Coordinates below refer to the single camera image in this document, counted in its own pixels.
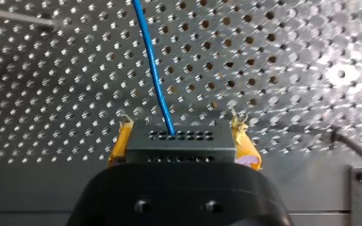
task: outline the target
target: metal rod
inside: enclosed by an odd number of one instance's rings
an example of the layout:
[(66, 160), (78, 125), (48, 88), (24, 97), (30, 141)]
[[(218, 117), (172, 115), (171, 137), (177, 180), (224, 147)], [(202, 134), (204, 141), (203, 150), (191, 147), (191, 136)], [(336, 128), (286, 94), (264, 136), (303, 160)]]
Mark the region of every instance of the metal rod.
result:
[(19, 13), (7, 12), (7, 11), (3, 11), (3, 10), (0, 10), (0, 18), (14, 20), (14, 21), (27, 22), (27, 23), (31, 23), (31, 24), (55, 26), (55, 23), (52, 20), (27, 16), (27, 15), (23, 15), (23, 14), (19, 14)]
[(336, 133), (335, 139), (336, 141), (348, 145), (351, 149), (353, 149), (356, 153), (358, 153), (362, 157), (362, 147), (358, 145), (356, 142), (338, 133)]

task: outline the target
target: perforated metal sheet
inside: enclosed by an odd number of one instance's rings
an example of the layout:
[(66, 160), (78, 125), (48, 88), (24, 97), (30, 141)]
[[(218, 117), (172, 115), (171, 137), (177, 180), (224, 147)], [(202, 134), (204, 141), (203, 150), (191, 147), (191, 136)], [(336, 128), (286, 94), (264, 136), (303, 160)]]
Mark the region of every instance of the perforated metal sheet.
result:
[[(176, 123), (210, 124), (234, 105), (263, 154), (327, 151), (330, 124), (362, 139), (362, 1), (143, 5)], [(121, 112), (162, 122), (131, 1), (0, 9), (76, 27), (42, 34), (0, 20), (0, 163), (103, 160)]]

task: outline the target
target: gray cable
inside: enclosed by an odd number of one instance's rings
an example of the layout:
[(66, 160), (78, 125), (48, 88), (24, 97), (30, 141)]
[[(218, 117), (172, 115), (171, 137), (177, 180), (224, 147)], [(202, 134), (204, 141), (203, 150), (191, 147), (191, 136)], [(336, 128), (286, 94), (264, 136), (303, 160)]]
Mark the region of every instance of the gray cable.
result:
[(362, 147), (353, 140), (349, 139), (346, 136), (343, 136), (338, 132), (335, 134), (335, 140), (348, 145), (351, 149), (353, 149), (356, 153), (358, 153), (362, 157)]

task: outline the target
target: blue cable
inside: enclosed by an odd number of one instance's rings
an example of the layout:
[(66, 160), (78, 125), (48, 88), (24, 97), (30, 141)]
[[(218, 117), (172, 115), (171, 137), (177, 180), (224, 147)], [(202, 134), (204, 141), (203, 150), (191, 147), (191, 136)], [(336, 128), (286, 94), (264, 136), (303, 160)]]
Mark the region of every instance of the blue cable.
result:
[(160, 105), (161, 112), (163, 113), (164, 120), (167, 125), (167, 130), (170, 135), (175, 135), (172, 116), (170, 115), (169, 108), (167, 107), (166, 100), (164, 99), (163, 92), (161, 91), (160, 82), (158, 79), (158, 70), (155, 64), (155, 52), (152, 44), (151, 35), (149, 33), (148, 24), (146, 23), (145, 16), (143, 15), (142, 5), (140, 0), (132, 0), (135, 12), (137, 13), (138, 22), (140, 23), (140, 31), (142, 32), (143, 41), (145, 42), (146, 53), (149, 59), (149, 66), (151, 67), (152, 79), (156, 90), (158, 104)]

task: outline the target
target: metal pin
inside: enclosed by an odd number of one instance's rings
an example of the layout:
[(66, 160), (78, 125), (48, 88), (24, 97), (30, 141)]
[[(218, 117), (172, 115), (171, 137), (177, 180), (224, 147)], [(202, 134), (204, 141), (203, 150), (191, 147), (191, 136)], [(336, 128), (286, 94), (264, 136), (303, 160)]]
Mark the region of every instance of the metal pin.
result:
[(23, 15), (20, 13), (7, 12), (7, 11), (3, 11), (3, 10), (0, 10), (0, 18), (7, 19), (7, 20), (13, 20), (13, 21), (21, 21), (21, 22), (26, 22), (26, 23), (31, 23), (31, 24), (56, 26), (56, 23), (53, 20), (37, 18), (37, 17)]

